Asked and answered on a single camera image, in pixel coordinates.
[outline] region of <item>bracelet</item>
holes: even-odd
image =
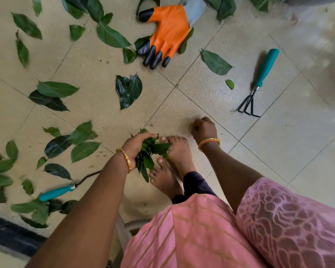
[[[202,152],[202,150],[201,150],[201,146],[202,146],[203,144],[207,143],[207,142],[210,142],[210,141],[215,141],[215,142],[218,143],[218,145],[221,144],[221,141],[220,141],[218,138],[206,138],[206,139],[202,140],[202,141],[199,143],[199,145],[198,145],[198,146],[199,146],[199,151]]]
[[[118,151],[121,151],[124,154],[124,158],[125,158],[126,162],[128,163],[128,173],[130,173],[130,171],[131,171],[131,161],[130,161],[128,155],[126,155],[126,153],[124,152],[124,150],[122,148],[116,148],[115,149],[115,153],[118,153]]]

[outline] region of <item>tile floor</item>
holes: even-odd
[[[154,31],[153,24],[136,21],[138,0],[101,2],[106,12],[114,14],[112,28],[130,42]],[[162,0],[162,5],[177,2]],[[186,53],[175,55],[166,69],[151,71],[143,67],[140,58],[125,65],[121,49],[97,38],[96,23],[87,15],[75,20],[60,0],[42,0],[43,12],[38,18],[31,0],[0,0],[0,153],[11,139],[20,152],[8,172],[14,184],[7,188],[9,200],[0,204],[0,216],[28,227],[9,209],[10,204],[29,200],[21,188],[23,175],[33,181],[34,197],[65,184],[35,170],[51,139],[41,128],[58,126],[61,132],[70,133],[88,120],[99,135],[97,141],[102,142],[98,151],[74,165],[69,151],[52,160],[66,167],[75,179],[101,169],[129,132],[145,127],[161,135],[187,137],[198,171],[224,198],[211,166],[189,134],[190,123],[203,116],[215,121],[222,148],[231,156],[296,193],[335,207],[335,3],[276,7],[268,15],[257,13],[248,0],[236,3],[234,17],[221,24],[215,19],[216,12],[208,8],[196,22]],[[28,69],[17,58],[17,28],[10,12],[26,14],[43,33],[43,40],[22,35],[30,51]],[[69,24],[86,27],[75,43],[69,39]],[[199,56],[201,48],[218,53],[234,68],[227,76],[213,74]],[[262,117],[236,112],[249,93],[256,65],[271,48],[281,52],[255,96],[255,112]],[[115,76],[136,72],[143,92],[130,108],[120,111]],[[71,112],[50,111],[27,99],[38,79],[80,87],[79,92],[63,99]],[[225,85],[226,79],[235,82],[233,91]],[[61,198],[80,199],[93,181]],[[168,204],[164,195],[134,171],[127,179],[120,213],[126,221],[152,218]],[[33,230],[49,236],[63,217],[53,213],[48,228]],[[112,256],[118,249],[113,246]]]

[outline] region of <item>hand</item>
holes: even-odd
[[[206,138],[217,138],[216,126],[214,122],[212,122],[208,117],[196,119],[194,124],[192,125],[191,134],[194,137],[197,144],[199,144],[202,140]]]
[[[156,69],[166,55],[162,62],[162,66],[166,67],[190,32],[184,7],[177,5],[147,9],[139,13],[139,20],[158,22],[159,25],[149,41],[137,49],[137,55],[146,55],[143,65],[150,65],[152,70]]]
[[[150,132],[146,131],[142,134],[136,134],[133,137],[127,139],[122,146],[122,149],[125,151],[126,155],[129,157],[131,161],[131,169],[135,169],[135,157],[141,150],[143,145],[143,141],[149,137],[157,138],[157,134],[151,134]]]

